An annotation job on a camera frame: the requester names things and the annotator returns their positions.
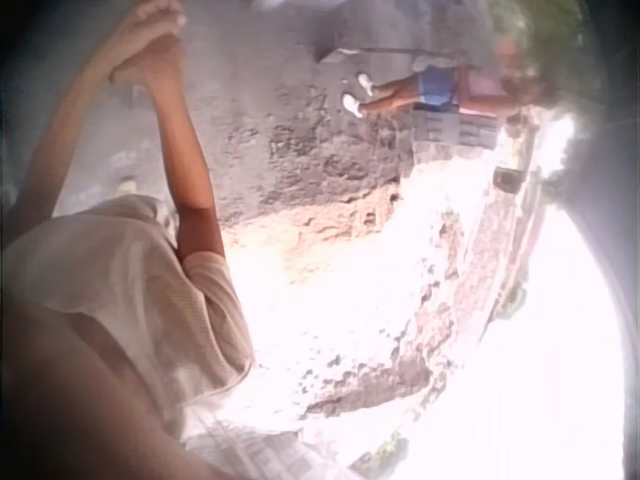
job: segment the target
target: white sneaker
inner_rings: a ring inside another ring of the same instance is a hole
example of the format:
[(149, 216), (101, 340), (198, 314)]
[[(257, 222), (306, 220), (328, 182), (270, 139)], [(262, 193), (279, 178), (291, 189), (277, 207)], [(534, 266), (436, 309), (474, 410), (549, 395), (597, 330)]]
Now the white sneaker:
[(362, 85), (362, 88), (364, 88), (365, 92), (367, 92), (367, 95), (373, 97), (373, 82), (369, 78), (369, 75), (367, 75), (366, 73), (359, 73), (358, 83)]
[(360, 113), (359, 110), (360, 102), (357, 101), (353, 95), (349, 95), (348, 93), (342, 95), (342, 106), (353, 113), (356, 117), (362, 118), (362, 113)]

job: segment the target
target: leg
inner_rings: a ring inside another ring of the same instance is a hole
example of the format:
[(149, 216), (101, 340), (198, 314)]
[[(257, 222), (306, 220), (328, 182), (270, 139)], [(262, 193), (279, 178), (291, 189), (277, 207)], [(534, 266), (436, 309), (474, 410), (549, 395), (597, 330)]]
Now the leg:
[(372, 87), (374, 95), (390, 96), (400, 90), (407, 90), (417, 82), (416, 75), (411, 75), (407, 78), (401, 78), (400, 80), (393, 80), (391, 82), (383, 83)]
[(418, 85), (415, 82), (405, 85), (402, 89), (397, 90), (387, 97), (369, 103), (360, 103), (353, 95), (349, 95), (348, 93), (342, 96), (342, 105), (356, 117), (362, 117), (364, 114), (369, 113), (390, 112), (404, 105), (419, 101), (420, 93), (418, 91)]
[(371, 78), (369, 78), (369, 75), (367, 75), (366, 73), (358, 74), (357, 78), (358, 78), (358, 83), (362, 85), (362, 88), (365, 89), (365, 91), (367, 92), (367, 95), (369, 95), (370, 97), (374, 95), (383, 95), (386, 97), (391, 95), (394, 92), (397, 92), (398, 90), (404, 90), (409, 85), (412, 85), (417, 82), (416, 75), (411, 75), (410, 77), (401, 78), (400, 80), (393, 80), (391, 82), (383, 83), (382, 85), (378, 85), (378, 86), (373, 84), (373, 82), (371, 81)]

